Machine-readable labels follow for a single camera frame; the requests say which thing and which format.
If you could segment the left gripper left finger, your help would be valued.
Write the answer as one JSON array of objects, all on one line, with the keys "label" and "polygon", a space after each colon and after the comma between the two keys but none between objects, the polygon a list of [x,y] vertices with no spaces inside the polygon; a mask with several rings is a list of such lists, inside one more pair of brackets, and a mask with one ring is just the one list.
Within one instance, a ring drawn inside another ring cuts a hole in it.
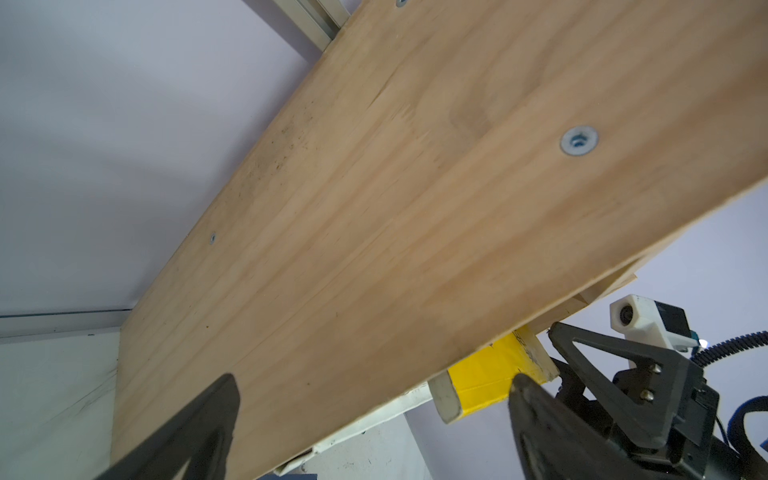
[{"label": "left gripper left finger", "polygon": [[223,479],[240,406],[226,373],[121,460],[101,479]]}]

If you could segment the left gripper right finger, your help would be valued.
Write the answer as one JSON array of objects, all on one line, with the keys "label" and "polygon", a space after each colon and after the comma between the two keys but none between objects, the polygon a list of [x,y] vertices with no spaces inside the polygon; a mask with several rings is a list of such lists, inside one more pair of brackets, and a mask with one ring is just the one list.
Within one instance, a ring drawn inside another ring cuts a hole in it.
[{"label": "left gripper right finger", "polygon": [[638,465],[525,374],[512,381],[508,410],[527,479],[646,479]]}]

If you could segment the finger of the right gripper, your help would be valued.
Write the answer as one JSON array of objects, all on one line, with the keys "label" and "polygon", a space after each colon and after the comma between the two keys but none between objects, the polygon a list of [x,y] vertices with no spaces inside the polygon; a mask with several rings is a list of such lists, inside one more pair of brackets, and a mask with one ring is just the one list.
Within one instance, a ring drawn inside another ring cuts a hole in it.
[{"label": "finger of the right gripper", "polygon": [[[696,365],[674,350],[598,334],[564,323],[553,325],[551,343],[618,428],[636,446],[660,449],[676,430],[696,439]],[[581,345],[626,359],[632,367],[613,379],[579,349]]]}]

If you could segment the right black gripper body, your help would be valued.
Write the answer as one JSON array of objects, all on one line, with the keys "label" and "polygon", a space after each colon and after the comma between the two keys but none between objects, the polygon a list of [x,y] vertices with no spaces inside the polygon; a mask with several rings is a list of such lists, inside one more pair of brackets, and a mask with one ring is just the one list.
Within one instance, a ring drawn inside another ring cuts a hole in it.
[{"label": "right black gripper body", "polygon": [[740,479],[739,453],[715,436],[720,395],[676,354],[633,355],[608,380],[586,357],[557,360],[556,398],[653,479]]}]

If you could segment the yellow book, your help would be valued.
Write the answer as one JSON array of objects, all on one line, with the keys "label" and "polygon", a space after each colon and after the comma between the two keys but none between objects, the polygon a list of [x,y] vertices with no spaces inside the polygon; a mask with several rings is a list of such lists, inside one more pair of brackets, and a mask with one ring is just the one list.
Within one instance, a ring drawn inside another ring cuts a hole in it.
[{"label": "yellow book", "polygon": [[521,327],[452,365],[428,382],[438,415],[452,424],[508,398],[515,376],[544,384],[559,370],[536,333]]}]

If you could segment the white book with photo cover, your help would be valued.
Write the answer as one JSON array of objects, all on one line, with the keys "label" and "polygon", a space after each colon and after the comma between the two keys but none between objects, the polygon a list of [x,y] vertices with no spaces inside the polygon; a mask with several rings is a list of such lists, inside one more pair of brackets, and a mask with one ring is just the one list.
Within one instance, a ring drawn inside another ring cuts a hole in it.
[{"label": "white book with photo cover", "polygon": [[431,399],[432,395],[430,393],[428,384],[422,383],[421,385],[408,390],[406,393],[400,395],[399,397],[396,397],[383,406],[341,428],[323,440],[320,440],[308,450],[294,456],[290,460],[276,467],[273,470],[273,473],[278,477],[287,475],[291,471],[301,467],[306,462],[336,446],[337,444],[341,444],[349,439],[362,435],[364,432],[367,432],[368,430],[371,430],[400,415],[403,415],[406,412],[427,403]]}]

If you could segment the wooden two-tier bookshelf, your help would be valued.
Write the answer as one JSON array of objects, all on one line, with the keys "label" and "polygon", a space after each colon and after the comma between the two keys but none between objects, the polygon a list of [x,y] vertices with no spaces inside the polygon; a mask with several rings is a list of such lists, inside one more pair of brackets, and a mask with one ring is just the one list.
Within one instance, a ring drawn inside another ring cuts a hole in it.
[{"label": "wooden two-tier bookshelf", "polygon": [[365,1],[124,323],[111,457],[229,372],[255,479],[766,176],[763,1]]}]

